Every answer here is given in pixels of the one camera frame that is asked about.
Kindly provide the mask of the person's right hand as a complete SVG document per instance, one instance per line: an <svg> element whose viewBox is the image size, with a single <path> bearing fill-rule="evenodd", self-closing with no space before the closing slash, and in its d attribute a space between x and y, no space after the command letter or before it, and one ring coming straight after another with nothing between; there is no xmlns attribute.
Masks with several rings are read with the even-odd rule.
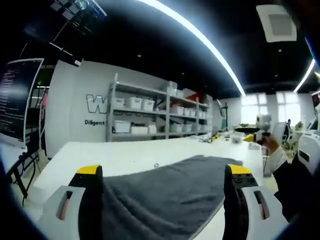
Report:
<svg viewBox="0 0 320 240"><path fill-rule="evenodd" d="M279 143L276 138L270 133L262 136L262 146L267 148L268 153L271 155L279 148Z"/></svg>

